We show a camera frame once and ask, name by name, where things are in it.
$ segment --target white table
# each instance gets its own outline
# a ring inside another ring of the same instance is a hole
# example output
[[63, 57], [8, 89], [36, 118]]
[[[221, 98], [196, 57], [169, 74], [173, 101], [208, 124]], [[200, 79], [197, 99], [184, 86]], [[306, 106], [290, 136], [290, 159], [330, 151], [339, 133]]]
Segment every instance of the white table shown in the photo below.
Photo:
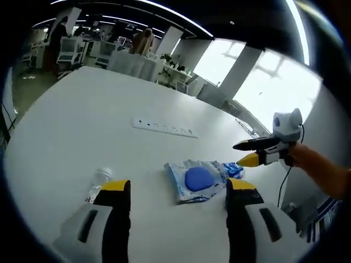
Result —
[[[134, 116], [189, 127], [199, 138], [134, 129]], [[232, 146], [244, 139], [250, 136], [233, 116], [196, 98], [83, 67], [52, 86], [24, 115], [5, 167], [20, 212], [47, 244], [84, 204], [95, 169], [109, 167], [115, 179], [131, 180], [130, 262], [228, 262], [225, 191], [208, 202], [175, 205], [163, 165], [185, 159], [237, 161], [246, 153]], [[274, 163], [246, 169], [246, 180], [276, 204], [285, 174]]]

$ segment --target human arm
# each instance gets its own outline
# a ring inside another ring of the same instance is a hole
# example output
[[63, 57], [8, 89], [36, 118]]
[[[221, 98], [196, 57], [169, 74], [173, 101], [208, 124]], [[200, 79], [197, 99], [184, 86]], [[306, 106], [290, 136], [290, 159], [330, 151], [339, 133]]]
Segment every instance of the human arm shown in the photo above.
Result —
[[289, 150], [294, 166], [303, 169], [316, 184], [333, 198], [344, 198], [349, 186], [351, 171], [332, 164], [306, 145], [297, 144]]

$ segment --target power strip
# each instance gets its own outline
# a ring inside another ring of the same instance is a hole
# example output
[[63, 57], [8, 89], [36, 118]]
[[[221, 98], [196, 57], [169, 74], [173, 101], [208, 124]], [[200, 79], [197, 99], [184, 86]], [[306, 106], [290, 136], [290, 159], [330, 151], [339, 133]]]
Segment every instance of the power strip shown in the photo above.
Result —
[[150, 120], [147, 120], [145, 118], [139, 118], [139, 117], [133, 118], [132, 126], [134, 128], [153, 130], [153, 131], [159, 132], [159, 133], [169, 133], [169, 134], [175, 134], [175, 135], [192, 137], [192, 138], [199, 137], [191, 129], [180, 128], [180, 127], [175, 127], [175, 126], [168, 126], [168, 125], [164, 125], [164, 124], [161, 124], [158, 122], [150, 121]]

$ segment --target ceiling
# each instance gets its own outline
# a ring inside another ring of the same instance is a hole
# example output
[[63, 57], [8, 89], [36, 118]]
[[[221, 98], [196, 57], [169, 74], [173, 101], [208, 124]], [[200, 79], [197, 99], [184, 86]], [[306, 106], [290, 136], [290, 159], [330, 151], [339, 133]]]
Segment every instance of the ceiling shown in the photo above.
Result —
[[[169, 26], [175, 26], [184, 31], [183, 38], [211, 39], [204, 30], [166, 10], [138, 0], [66, 0], [50, 5], [53, 0], [43, 6], [44, 11], [36, 14], [36, 21], [56, 17], [57, 13], [68, 8], [82, 9], [78, 19], [115, 22], [114, 19], [102, 18], [102, 15], [114, 16], [137, 21], [166, 31]], [[295, 0], [306, 3], [307, 0]], [[201, 25], [215, 38], [236, 39], [248, 43], [256, 48], [269, 48], [283, 53], [303, 63], [301, 40], [295, 20], [285, 0], [210, 0], [210, 1], [179, 1], [154, 0], [192, 21]], [[343, 0], [314, 0], [315, 6], [327, 15], [336, 25], [344, 39], [344, 43], [351, 43], [351, 29], [349, 14], [344, 8]], [[300, 11], [310, 50], [310, 68], [317, 72], [326, 83], [335, 85], [335, 75], [343, 83], [351, 83], [348, 71], [348, 61], [340, 48], [335, 46], [331, 37], [310, 14]], [[349, 88], [330, 88], [340, 100], [345, 99], [345, 90]]]

